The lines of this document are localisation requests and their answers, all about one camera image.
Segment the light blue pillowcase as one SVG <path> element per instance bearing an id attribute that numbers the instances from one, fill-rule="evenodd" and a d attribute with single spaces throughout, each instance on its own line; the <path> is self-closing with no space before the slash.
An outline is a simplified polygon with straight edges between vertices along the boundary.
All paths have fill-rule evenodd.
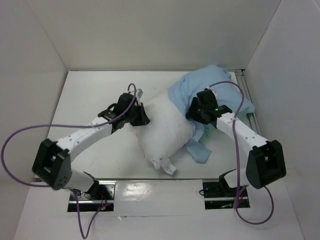
<path id="1" fill-rule="evenodd" d="M 232 112 L 240 108 L 242 117 L 255 111 L 254 105 L 232 85 L 232 76 L 216 65 L 189 72 L 167 89 L 169 100 L 191 124 L 192 137 L 186 150 L 198 164 L 205 164 L 212 151 L 200 143 L 205 130 L 213 128 L 209 116 L 219 106 L 227 106 Z"/>

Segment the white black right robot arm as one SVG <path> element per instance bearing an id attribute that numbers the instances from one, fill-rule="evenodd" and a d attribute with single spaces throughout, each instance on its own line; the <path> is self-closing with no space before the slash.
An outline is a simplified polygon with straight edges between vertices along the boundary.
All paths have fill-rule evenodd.
<path id="1" fill-rule="evenodd" d="M 218 105 L 211 90 L 205 89 L 196 94 L 186 118 L 222 131 L 234 140 L 236 150 L 242 150 L 247 156 L 245 168 L 219 176 L 218 190 L 223 196 L 230 196 L 240 186 L 261 189 L 286 176 L 281 143 L 260 136 L 239 120 L 229 107 Z"/>

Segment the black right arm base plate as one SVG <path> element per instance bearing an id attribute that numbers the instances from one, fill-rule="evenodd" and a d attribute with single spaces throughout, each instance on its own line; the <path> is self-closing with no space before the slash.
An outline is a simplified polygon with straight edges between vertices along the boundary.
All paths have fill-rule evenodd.
<path id="1" fill-rule="evenodd" d="M 204 180 L 202 189 L 198 192 L 204 198 L 206 210 L 233 209 L 237 189 L 230 188 L 226 183 L 218 180 Z"/>

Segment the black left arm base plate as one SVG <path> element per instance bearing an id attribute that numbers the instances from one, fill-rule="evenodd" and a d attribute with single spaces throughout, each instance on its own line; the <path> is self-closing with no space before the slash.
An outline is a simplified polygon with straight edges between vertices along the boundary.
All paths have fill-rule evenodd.
<path id="1" fill-rule="evenodd" d="M 79 190 L 70 193 L 67 212 L 76 213 L 77 203 L 79 203 L 79 211 L 84 213 L 96 212 L 101 209 L 101 212 L 114 211 L 114 198 L 115 198 L 116 183 L 111 181 L 100 181 L 97 193 L 90 196 Z"/>

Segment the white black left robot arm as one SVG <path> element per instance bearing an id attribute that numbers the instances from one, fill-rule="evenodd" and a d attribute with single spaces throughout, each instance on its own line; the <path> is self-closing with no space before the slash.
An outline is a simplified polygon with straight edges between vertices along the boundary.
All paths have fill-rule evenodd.
<path id="1" fill-rule="evenodd" d="M 140 101 L 143 91 L 123 93 L 116 103 L 100 112 L 85 128 L 58 140 L 43 140 L 37 151 L 32 171 L 53 190 L 69 189 L 92 200 L 106 191 L 99 181 L 87 172 L 72 169 L 72 162 L 84 150 L 99 140 L 130 124 L 147 125 L 150 120 Z"/>

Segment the white pillow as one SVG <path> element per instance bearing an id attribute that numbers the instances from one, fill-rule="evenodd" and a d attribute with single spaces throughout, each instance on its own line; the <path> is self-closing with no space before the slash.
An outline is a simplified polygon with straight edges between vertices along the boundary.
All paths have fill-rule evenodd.
<path id="1" fill-rule="evenodd" d="M 170 101 L 166 91 L 150 99 L 144 110 L 150 122 L 134 131 L 143 157 L 156 170 L 173 175 L 177 168 L 170 157 L 192 139 L 193 125 Z"/>

